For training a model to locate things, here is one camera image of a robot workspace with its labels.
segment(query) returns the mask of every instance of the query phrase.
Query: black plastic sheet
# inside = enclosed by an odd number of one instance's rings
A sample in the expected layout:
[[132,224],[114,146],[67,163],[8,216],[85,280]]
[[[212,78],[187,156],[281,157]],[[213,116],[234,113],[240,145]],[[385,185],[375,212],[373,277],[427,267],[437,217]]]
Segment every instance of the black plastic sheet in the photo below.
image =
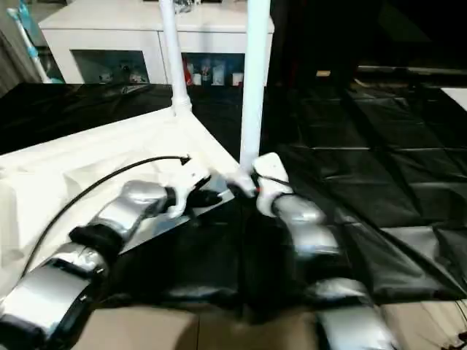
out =
[[[193,88],[193,110],[239,155],[242,92]],[[1,152],[170,105],[151,85],[21,85],[0,100]],[[271,88],[262,152],[277,152],[297,191],[326,213],[352,274],[378,303],[466,296],[467,114],[440,90]],[[105,306],[209,303],[268,317],[313,305],[326,263],[297,262],[290,237],[232,201],[125,253]]]

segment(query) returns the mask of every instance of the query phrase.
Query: white table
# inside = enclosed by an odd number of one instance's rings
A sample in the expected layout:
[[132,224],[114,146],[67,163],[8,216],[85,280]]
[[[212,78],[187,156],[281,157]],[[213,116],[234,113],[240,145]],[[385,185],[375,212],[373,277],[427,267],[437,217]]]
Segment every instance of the white table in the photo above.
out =
[[[183,53],[245,53],[247,4],[202,4],[178,14]],[[71,50],[142,52],[151,83],[171,82],[158,2],[77,0],[43,20],[39,27],[67,83],[83,83]],[[269,18],[267,80],[274,24]]]

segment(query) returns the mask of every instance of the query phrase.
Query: white cabinet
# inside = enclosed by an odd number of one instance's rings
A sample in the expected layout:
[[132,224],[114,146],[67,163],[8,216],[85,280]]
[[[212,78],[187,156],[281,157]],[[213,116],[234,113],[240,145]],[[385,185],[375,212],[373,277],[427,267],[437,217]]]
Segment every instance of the white cabinet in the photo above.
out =
[[[78,0],[46,18],[39,26],[67,83],[128,81],[130,76],[131,81],[171,82],[157,2]],[[232,59],[221,55],[224,72],[230,76],[239,70],[239,65],[234,63],[240,55],[244,60],[246,28],[247,5],[244,2],[202,4],[191,12],[177,15],[184,57],[206,53],[209,59],[209,54],[235,54]],[[270,19],[268,63],[273,33]],[[265,84],[268,67],[266,64]]]
[[[134,68],[138,69],[142,77],[149,78],[149,82],[166,82],[156,31],[58,29],[44,33],[58,68],[65,82],[69,84],[106,82],[109,80],[106,75],[115,73],[115,70],[122,71],[123,64],[138,64],[138,59],[131,60],[129,56],[141,57],[143,64]],[[119,52],[123,54],[120,55],[121,59],[109,59],[109,56],[118,55]],[[99,60],[99,53],[105,53],[105,56],[100,55],[105,62]],[[114,64],[106,66],[109,61]]]

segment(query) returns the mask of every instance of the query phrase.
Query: black surface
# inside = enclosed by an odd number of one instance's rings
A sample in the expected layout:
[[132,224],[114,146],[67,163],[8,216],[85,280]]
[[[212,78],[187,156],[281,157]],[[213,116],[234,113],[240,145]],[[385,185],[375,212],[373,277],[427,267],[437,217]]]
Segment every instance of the black surface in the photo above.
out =
[[34,350],[44,343],[44,332],[39,327],[15,316],[0,318],[0,344],[7,349]]
[[[195,115],[238,157],[241,91],[190,94]],[[2,111],[15,111],[11,120],[4,114],[1,148],[169,104],[166,87],[22,85],[0,100]],[[327,214],[378,303],[466,296],[465,111],[440,90],[332,85],[270,89],[263,110],[262,152],[278,152],[291,183]],[[250,209],[230,202],[132,249],[117,262],[104,304],[247,304],[262,317],[312,304],[306,287],[328,266],[304,262],[319,273],[297,279],[287,233]]]

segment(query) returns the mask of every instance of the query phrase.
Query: black cable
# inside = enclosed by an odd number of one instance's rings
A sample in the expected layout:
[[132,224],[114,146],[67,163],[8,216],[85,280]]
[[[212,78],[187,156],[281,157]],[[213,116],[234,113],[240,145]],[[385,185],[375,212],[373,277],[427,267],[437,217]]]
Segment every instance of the black cable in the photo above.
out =
[[49,222],[49,225],[47,225],[47,227],[42,231],[41,235],[39,236],[39,238],[37,239],[37,242],[34,246],[34,248],[32,249],[32,252],[31,254],[29,255],[29,258],[28,258],[28,261],[26,262],[25,266],[24,266],[24,269],[23,269],[23,272],[21,273],[20,275],[20,279],[22,279],[27,273],[28,273],[28,270],[29,268],[31,267],[31,264],[32,262],[34,261],[34,258],[36,257],[37,255],[37,252],[39,251],[39,248],[41,247],[42,245],[42,242],[45,240],[45,238],[47,237],[47,234],[50,232],[50,230],[52,229],[53,225],[76,203],[78,202],[81,198],[83,198],[85,195],[87,195],[90,191],[94,190],[96,187],[98,187],[99,185],[103,184],[105,181],[107,180],[110,180],[112,177],[115,177],[121,173],[124,173],[125,171],[128,171],[132,168],[136,168],[137,166],[141,166],[143,164],[146,164],[146,163],[151,163],[151,162],[155,162],[157,160],[167,160],[167,159],[178,159],[178,160],[181,160],[182,161],[182,164],[186,163],[189,161],[189,157],[180,157],[180,156],[176,156],[176,155],[166,155],[166,156],[162,156],[162,157],[151,157],[151,158],[147,158],[147,159],[144,159],[144,160],[140,160],[138,162],[135,162],[135,163],[132,163],[132,164],[129,164],[127,166],[124,166],[123,168],[120,168],[116,171],[113,171],[112,173],[104,176],[103,178],[101,178],[100,180],[94,182],[91,186],[89,186],[88,188],[86,188],[85,190],[83,190],[81,193],[79,193],[76,197],[74,197],[73,199],[71,199],[53,218],[52,220],[50,220]]
[[460,313],[461,313],[462,316],[463,316],[464,325],[467,326],[467,323],[466,323],[466,322],[467,322],[466,313],[464,313],[464,310],[463,310],[462,307],[459,305],[459,302],[458,302],[458,301],[455,302],[455,305],[457,305],[457,307],[458,307]]
[[261,174],[257,174],[257,175],[259,177],[262,177],[265,180],[271,180],[271,181],[277,182],[278,184],[283,184],[284,186],[292,187],[292,185],[287,181],[282,181],[282,180],[276,179],[275,177],[263,176]]

